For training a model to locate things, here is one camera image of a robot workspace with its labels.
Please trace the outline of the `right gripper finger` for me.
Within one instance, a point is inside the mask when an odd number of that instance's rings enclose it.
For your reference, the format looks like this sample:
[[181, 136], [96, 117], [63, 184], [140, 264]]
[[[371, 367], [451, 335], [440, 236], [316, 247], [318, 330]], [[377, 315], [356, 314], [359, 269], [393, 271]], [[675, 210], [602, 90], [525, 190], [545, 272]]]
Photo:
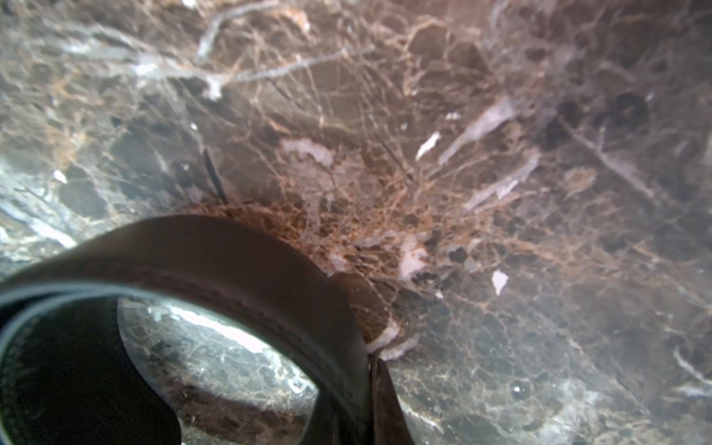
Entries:
[[387, 364], [369, 357], [374, 445], [414, 445]]

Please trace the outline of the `long black belt s-curved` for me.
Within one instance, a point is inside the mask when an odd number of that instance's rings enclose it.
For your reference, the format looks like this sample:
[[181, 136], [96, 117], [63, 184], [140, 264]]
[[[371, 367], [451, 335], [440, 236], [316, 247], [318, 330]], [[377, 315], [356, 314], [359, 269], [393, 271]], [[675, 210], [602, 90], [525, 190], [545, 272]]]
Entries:
[[128, 224], [1, 285], [1, 441], [178, 444], [178, 416], [122, 343], [122, 298], [178, 302], [247, 331], [315, 383], [305, 444], [372, 438], [365, 341], [348, 302], [298, 250], [238, 222]]

